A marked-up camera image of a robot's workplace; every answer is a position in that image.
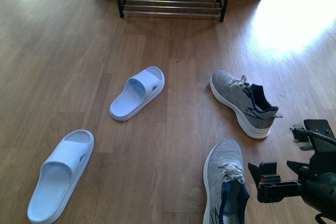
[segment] white slide sandal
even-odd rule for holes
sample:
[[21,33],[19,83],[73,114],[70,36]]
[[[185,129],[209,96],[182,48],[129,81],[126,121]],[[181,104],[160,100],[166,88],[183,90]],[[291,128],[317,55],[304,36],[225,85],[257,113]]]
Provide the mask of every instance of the white slide sandal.
[[53,223],[63,212],[89,162],[93,135],[77,130],[66,135],[42,164],[27,215],[31,223]]
[[122,93],[112,102],[110,115],[126,121],[157,97],[164,87],[164,74],[158,67],[148,67],[127,80]]

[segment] shoelace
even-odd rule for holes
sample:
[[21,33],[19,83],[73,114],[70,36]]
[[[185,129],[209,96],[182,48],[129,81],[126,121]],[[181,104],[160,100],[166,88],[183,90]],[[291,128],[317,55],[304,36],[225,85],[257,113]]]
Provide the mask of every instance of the shoelace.
[[245,179],[243,176],[243,168],[240,165],[236,163],[225,163],[219,165],[218,168],[221,169],[221,173],[223,176],[222,182],[237,180],[241,184],[245,183]]
[[244,85],[244,83],[246,82],[247,78],[246,76],[242,76],[241,79],[232,79],[229,82],[230,88],[233,88],[234,86],[238,86],[238,87],[242,87]]

